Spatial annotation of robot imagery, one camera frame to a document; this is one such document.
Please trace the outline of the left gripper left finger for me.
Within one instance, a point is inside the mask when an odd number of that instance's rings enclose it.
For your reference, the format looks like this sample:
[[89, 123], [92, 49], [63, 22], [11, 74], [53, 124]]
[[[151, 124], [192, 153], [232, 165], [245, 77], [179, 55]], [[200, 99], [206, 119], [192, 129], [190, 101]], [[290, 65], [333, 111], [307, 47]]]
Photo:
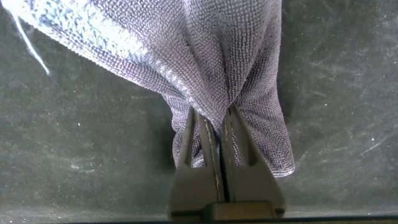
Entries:
[[[200, 132], [205, 165], [192, 166], [195, 125]], [[203, 218], [208, 205], [224, 200], [218, 143], [208, 119], [190, 108], [180, 159], [167, 206], [170, 218]]]

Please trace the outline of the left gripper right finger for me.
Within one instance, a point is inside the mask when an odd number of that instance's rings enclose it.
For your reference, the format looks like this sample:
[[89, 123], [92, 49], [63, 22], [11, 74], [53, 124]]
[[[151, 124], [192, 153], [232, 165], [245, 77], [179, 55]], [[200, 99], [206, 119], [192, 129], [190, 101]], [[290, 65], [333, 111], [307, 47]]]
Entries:
[[221, 130], [221, 170], [232, 217], [282, 218], [285, 199], [236, 104]]

